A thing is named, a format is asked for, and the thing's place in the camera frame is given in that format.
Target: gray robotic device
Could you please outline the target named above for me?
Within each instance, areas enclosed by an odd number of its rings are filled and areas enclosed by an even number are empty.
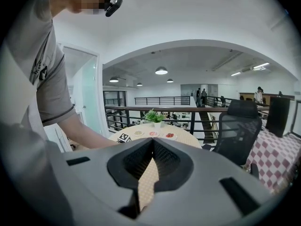
[[[61,153],[19,126],[1,125],[1,160],[17,191],[57,225],[224,225],[271,198],[225,157],[159,138]],[[151,159],[155,196],[140,212],[138,180]]]

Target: red and white checkered cloth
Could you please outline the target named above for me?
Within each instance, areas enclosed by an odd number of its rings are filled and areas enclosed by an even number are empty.
[[[292,179],[300,157],[301,139],[292,134],[279,138],[265,129],[259,133],[246,165],[257,164],[260,181],[274,192]]]

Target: gray t-shirt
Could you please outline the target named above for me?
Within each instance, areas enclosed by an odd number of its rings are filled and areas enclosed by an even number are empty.
[[[36,101],[29,105],[22,124],[32,128],[30,116],[35,110],[43,126],[73,115],[65,58],[56,43],[49,0],[29,0],[6,41],[18,66],[37,88]]]

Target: green plant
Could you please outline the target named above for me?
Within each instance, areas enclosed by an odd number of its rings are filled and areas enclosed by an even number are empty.
[[[164,115],[158,115],[157,112],[154,111],[154,109],[150,110],[148,113],[145,115],[145,119],[148,121],[152,121],[154,123],[159,123],[162,120],[165,119]]]

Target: black and white cube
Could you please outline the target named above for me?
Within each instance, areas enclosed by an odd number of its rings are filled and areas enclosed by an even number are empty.
[[[125,133],[122,133],[121,136],[118,138],[118,142],[126,143],[132,141],[131,137]]]

